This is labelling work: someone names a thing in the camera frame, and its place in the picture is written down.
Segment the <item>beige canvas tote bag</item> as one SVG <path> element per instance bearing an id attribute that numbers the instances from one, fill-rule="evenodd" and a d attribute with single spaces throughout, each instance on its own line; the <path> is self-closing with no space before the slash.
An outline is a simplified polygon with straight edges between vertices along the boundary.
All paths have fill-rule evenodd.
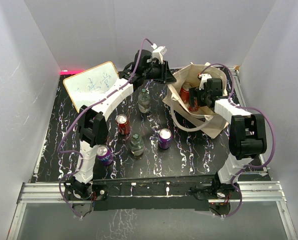
<path id="1" fill-rule="evenodd" d="M 180 130 L 186 132 L 202 131 L 214 139 L 229 125 L 228 122 L 207 106 L 199 107 L 195 112 L 190 111 L 189 105 L 183 102 L 180 97 L 180 90 L 184 83 L 189 83 L 192 87 L 198 87 L 200 85 L 198 74 L 201 72 L 209 74 L 211 77 L 221 79 L 223 86 L 222 95 L 224 97 L 228 95 L 226 89 L 227 77 L 222 70 L 210 66 L 208 62 L 206 64 L 190 63 L 173 74 L 176 82 L 167 85 L 166 97 L 163 99 L 163 102 L 170 107 L 173 123 Z M 192 123 L 194 127 L 188 128 L 183 126 L 183 124 L 177 120 L 176 114 L 184 117 L 187 121 Z"/>

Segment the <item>red cola can front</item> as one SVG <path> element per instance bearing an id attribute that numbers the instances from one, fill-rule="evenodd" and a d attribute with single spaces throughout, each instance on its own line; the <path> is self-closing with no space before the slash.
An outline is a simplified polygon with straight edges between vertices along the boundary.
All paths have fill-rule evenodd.
<path id="1" fill-rule="evenodd" d="M 185 82 L 180 89 L 179 96 L 181 100 L 187 104 L 190 101 L 190 89 L 192 88 L 192 85 L 188 82 Z"/>

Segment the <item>red cola can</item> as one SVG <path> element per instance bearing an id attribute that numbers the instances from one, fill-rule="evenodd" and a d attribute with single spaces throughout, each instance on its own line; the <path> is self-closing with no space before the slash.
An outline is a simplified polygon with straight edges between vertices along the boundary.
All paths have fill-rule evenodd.
<path id="1" fill-rule="evenodd" d="M 121 135 L 128 135 L 131 131 L 129 118 L 125 114 L 119 114 L 116 117 L 118 132 Z"/>
<path id="2" fill-rule="evenodd" d="M 190 101 L 190 89 L 192 88 L 192 85 L 188 82 L 185 82 L 180 89 L 179 96 L 181 100 L 187 104 Z"/>
<path id="3" fill-rule="evenodd" d="M 197 111 L 199 110 L 199 108 L 200 108 L 200 106 L 198 105 L 198 100 L 197 100 L 197 98 L 195 97 L 195 98 L 193 99 L 193 106 L 189 105 L 188 110 L 189 110 L 190 112 L 195 113 L 195 112 L 197 112 Z"/>

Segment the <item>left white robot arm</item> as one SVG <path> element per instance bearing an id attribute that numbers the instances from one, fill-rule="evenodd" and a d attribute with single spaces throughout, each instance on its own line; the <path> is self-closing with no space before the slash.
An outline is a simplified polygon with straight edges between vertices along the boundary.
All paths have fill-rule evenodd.
<path id="1" fill-rule="evenodd" d="M 168 62 L 163 59 L 165 46 L 152 45 L 153 51 L 140 49 L 134 61 L 117 72 L 108 61 L 64 80 L 63 84 L 79 114 L 68 135 L 77 127 L 79 136 L 78 162 L 75 172 L 64 175 L 60 187 L 82 200 L 92 195 L 91 180 L 97 151 L 108 139 L 107 120 L 125 98 L 132 95 L 144 80 L 162 84 L 176 82 Z"/>

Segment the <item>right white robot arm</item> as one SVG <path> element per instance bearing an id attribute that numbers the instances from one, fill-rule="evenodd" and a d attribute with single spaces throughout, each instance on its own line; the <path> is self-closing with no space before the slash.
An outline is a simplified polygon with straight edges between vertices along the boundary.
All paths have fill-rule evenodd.
<path id="1" fill-rule="evenodd" d="M 267 150 L 264 116 L 240 108 L 231 97 L 223 96 L 222 90 L 223 83 L 219 78 L 209 78 L 203 83 L 203 87 L 189 89 L 191 107 L 209 107 L 230 125 L 230 154 L 223 167 L 212 178 L 211 185 L 202 188 L 205 194 L 219 199 L 227 198 L 230 192 L 238 189 L 239 175 L 253 159 Z"/>

